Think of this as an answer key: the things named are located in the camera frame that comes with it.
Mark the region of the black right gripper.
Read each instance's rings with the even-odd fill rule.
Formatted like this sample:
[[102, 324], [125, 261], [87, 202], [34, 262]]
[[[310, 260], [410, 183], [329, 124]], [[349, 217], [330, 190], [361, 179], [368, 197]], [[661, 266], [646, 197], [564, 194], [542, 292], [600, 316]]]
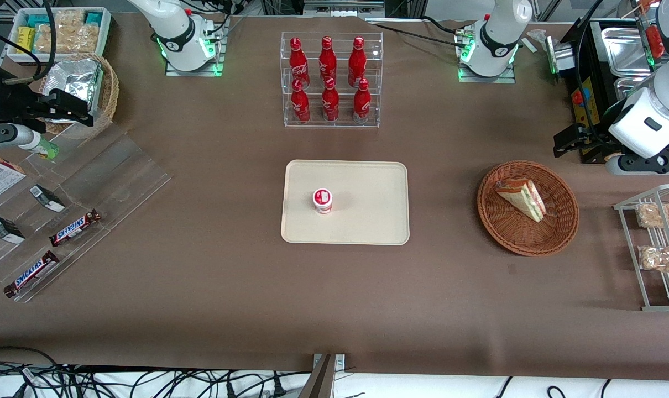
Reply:
[[51, 89], [49, 94], [42, 96], [41, 102], [41, 95], [27, 84], [4, 83], [12, 78], [15, 78], [12, 73], [0, 68], [0, 123], [11, 123], [17, 118], [45, 117], [50, 112], [50, 123], [53, 124], [80, 123], [88, 128], [95, 125], [95, 118], [84, 99], [61, 89]]

